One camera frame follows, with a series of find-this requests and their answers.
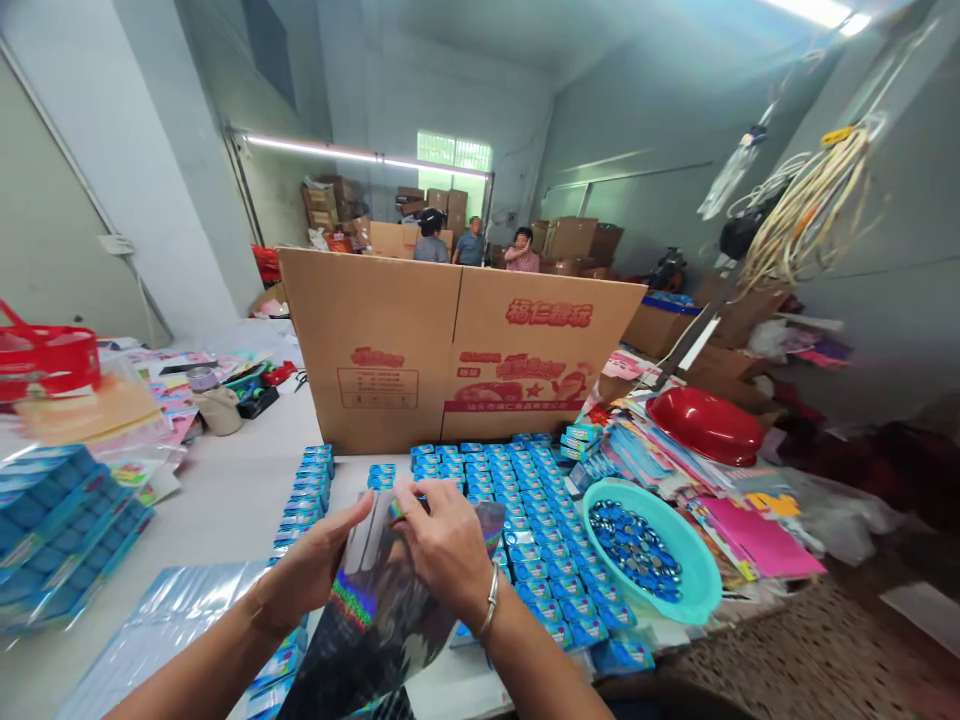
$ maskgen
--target red container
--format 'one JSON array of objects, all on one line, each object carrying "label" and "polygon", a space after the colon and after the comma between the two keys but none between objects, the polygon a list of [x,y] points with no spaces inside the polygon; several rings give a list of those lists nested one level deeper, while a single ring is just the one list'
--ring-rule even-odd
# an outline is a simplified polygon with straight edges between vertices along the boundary
[{"label": "red container", "polygon": [[647,414],[663,432],[708,460],[752,467],[763,443],[757,419],[716,395],[693,387],[671,388],[647,401]]},{"label": "red container", "polygon": [[45,395],[100,386],[97,335],[86,328],[28,325],[0,300],[12,327],[0,328],[0,403],[25,400],[31,385]]}]

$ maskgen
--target fluorescent light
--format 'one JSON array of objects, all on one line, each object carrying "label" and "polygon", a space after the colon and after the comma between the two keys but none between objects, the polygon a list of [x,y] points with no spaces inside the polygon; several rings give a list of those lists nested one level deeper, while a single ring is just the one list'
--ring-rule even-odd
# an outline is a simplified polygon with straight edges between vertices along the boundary
[{"label": "fluorescent light", "polygon": [[482,172],[470,172],[469,170],[451,170],[450,168],[446,168],[442,166],[404,162],[402,160],[388,160],[384,158],[383,164],[393,165],[394,167],[407,167],[412,170],[436,170],[438,172],[445,172],[451,175],[464,175],[465,177],[478,177],[478,178],[487,177],[487,174]]},{"label": "fluorescent light", "polygon": [[254,145],[263,145],[265,147],[277,148],[278,150],[292,150],[293,152],[305,153],[308,155],[323,155],[325,157],[338,157],[344,160],[361,160],[363,162],[377,162],[374,155],[364,155],[363,153],[351,153],[343,150],[331,150],[320,145],[303,145],[301,143],[285,142],[283,140],[271,140],[270,138],[260,137],[259,135],[245,135],[247,142]]},{"label": "fluorescent light", "polygon": [[872,19],[869,15],[862,13],[850,17],[853,9],[834,0],[764,0],[764,2],[830,29],[839,27],[844,20],[850,18],[850,21],[840,29],[841,34],[847,37],[861,32]]}]

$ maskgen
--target elderly man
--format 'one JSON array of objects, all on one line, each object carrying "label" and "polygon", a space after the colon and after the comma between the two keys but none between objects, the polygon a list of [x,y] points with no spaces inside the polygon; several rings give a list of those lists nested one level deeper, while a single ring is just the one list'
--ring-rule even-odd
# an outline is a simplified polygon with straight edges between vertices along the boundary
[{"label": "elderly man", "polygon": [[473,265],[480,267],[483,262],[483,235],[480,231],[483,223],[478,217],[470,218],[470,229],[463,234],[453,253],[454,265]]}]

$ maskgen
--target person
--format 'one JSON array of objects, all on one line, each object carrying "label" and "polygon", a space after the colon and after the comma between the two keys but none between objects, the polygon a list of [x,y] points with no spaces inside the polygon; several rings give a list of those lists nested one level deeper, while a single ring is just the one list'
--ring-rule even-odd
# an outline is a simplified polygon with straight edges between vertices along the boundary
[{"label": "person", "polygon": [[454,265],[473,265],[480,267],[483,261],[483,222],[474,216],[470,218],[470,227],[457,242],[457,249],[453,253]]},{"label": "person", "polygon": [[507,261],[507,270],[514,272],[540,272],[540,256],[537,255],[530,243],[533,241],[533,230],[527,227],[517,228],[513,236],[513,247],[504,253]]},{"label": "person", "polygon": [[448,262],[447,244],[440,239],[440,231],[446,215],[436,208],[427,208],[420,213],[420,240],[413,249],[413,259],[424,262]]},{"label": "person", "polygon": [[[483,644],[524,720],[612,720],[597,692],[487,555],[476,511],[450,480],[395,489],[394,529],[433,596]],[[416,495],[426,498],[429,514]],[[317,522],[214,625],[136,688],[108,720],[220,720],[307,613],[326,604],[350,530],[373,507]],[[489,602],[494,573],[496,603]]]}]

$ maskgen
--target hand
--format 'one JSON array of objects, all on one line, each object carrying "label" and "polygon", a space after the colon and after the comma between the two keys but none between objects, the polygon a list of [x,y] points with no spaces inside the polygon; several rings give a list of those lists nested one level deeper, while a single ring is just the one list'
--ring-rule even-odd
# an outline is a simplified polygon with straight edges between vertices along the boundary
[{"label": "hand", "polygon": [[373,493],[352,507],[318,521],[259,582],[259,601],[277,622],[296,625],[330,597],[343,546],[354,526],[373,508]]},{"label": "hand", "polygon": [[[480,519],[451,480],[424,480],[394,488],[403,519],[394,525],[407,541],[417,576],[473,633],[487,617],[493,565]],[[414,493],[424,495],[430,514]]]}]

